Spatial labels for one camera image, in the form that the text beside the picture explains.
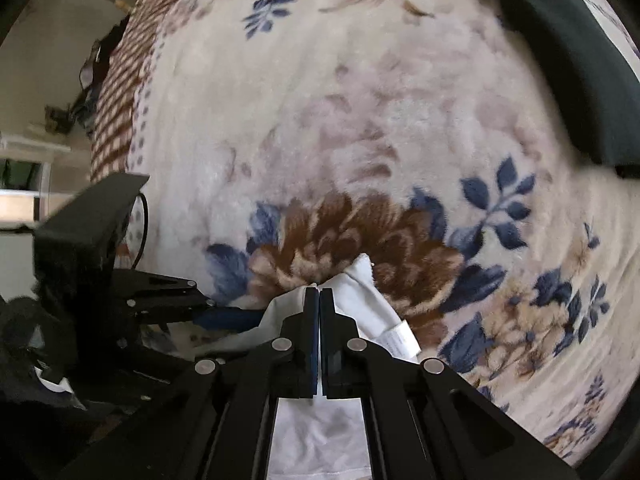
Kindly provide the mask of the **white small garment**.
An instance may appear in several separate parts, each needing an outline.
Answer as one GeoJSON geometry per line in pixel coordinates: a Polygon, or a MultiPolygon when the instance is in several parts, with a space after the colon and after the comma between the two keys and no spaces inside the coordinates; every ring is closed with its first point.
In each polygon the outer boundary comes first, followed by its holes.
{"type": "MultiPolygon", "coordinates": [[[[332,290],[335,310],[352,318],[361,338],[386,349],[394,358],[415,363],[420,346],[375,287],[370,258],[362,254],[342,273],[320,285],[332,290]]],[[[270,301],[257,327],[229,335],[198,352],[250,350],[276,338],[282,322],[303,310],[304,289],[270,301]]],[[[310,400],[281,400],[274,425],[268,466],[270,479],[369,479],[370,460],[360,402],[332,401],[322,393],[310,400]]]]}

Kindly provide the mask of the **white shelf furniture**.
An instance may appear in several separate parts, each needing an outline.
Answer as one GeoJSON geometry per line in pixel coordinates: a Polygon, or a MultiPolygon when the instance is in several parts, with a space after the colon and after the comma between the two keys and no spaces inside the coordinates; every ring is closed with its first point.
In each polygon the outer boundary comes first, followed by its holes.
{"type": "Polygon", "coordinates": [[[50,195],[52,165],[72,152],[42,132],[1,133],[1,223],[40,220],[50,195]]]}

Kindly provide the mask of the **dark clutter beside bed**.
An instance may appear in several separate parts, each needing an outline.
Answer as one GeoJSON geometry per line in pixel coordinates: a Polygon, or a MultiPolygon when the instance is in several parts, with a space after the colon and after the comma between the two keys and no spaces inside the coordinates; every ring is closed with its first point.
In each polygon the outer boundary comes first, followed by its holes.
{"type": "Polygon", "coordinates": [[[73,126],[78,125],[89,138],[92,137],[96,126],[96,107],[110,69],[111,54],[122,41],[128,22],[129,15],[126,15],[106,36],[92,44],[78,75],[80,92],[75,101],[66,108],[50,105],[44,108],[47,133],[69,134],[73,126]]]}

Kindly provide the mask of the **floral plush bed blanket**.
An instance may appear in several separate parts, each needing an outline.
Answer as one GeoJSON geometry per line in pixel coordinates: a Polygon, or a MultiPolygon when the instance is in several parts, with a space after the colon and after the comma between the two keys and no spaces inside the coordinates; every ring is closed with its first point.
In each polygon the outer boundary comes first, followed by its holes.
{"type": "Polygon", "coordinates": [[[437,356],[572,466],[639,375],[639,185],[584,159],[499,0],[138,0],[91,177],[129,250],[267,309],[367,255],[437,356]]]}

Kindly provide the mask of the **folded black garment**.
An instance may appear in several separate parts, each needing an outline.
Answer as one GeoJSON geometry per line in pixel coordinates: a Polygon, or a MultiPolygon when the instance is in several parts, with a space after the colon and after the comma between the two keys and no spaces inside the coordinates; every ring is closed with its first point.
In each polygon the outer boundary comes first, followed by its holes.
{"type": "Polygon", "coordinates": [[[578,151],[639,177],[639,81],[584,0],[499,0],[526,39],[578,151]]]}

